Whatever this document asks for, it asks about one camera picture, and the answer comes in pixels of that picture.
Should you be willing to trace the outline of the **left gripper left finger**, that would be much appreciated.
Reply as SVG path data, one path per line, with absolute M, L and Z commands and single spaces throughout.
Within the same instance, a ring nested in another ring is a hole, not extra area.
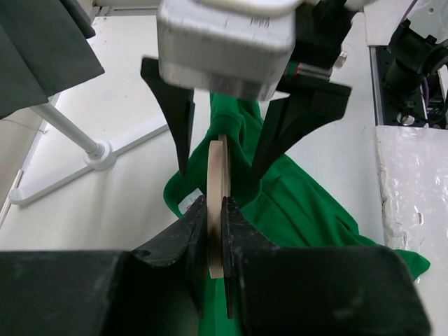
M 2 335 L 196 335 L 207 207 L 132 251 L 4 251 Z

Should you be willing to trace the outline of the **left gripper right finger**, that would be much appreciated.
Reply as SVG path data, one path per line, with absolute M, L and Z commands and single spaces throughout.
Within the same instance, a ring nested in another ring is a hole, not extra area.
M 429 335 L 404 260 L 383 246 L 281 247 L 223 200 L 227 317 L 238 335 Z

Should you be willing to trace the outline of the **beige plastic hanger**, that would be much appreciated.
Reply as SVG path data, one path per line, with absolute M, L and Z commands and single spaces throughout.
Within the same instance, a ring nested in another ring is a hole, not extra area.
M 221 211 L 224 197 L 230 196 L 230 158 L 224 134 L 209 144 L 206 181 L 207 252 L 212 279 L 223 278 Z

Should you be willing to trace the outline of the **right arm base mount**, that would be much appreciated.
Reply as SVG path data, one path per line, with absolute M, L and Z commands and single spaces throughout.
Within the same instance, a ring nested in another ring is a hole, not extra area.
M 447 129 L 447 39 L 422 37 L 402 21 L 388 45 L 370 49 L 376 125 Z

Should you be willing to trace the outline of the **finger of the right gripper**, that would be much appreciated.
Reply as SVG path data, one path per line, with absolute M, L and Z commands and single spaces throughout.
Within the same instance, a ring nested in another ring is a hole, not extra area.
M 195 114 L 194 90 L 164 82 L 159 73 L 158 60 L 151 57 L 142 58 L 140 76 L 154 94 L 167 121 L 176 147 L 179 174 L 185 176 Z

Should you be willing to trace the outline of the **green t shirt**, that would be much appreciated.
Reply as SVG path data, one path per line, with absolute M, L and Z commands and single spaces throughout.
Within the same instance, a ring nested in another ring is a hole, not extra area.
M 351 214 L 306 171 L 282 155 L 259 182 L 251 182 L 251 164 L 263 127 L 256 101 L 212 93 L 210 126 L 188 161 L 185 176 L 167 182 L 165 204 L 182 217 L 181 202 L 194 191 L 207 191 L 209 144 L 227 137 L 231 161 L 231 196 L 244 217 L 280 246 L 376 246 L 363 236 Z

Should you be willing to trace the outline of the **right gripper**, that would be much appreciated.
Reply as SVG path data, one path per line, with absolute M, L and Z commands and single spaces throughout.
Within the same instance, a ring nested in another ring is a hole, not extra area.
M 260 180 L 288 149 L 318 128 L 344 117 L 352 88 L 329 82 L 330 73 L 363 6 L 347 1 L 304 1 L 295 9 L 295 45 L 269 104 L 251 165 Z

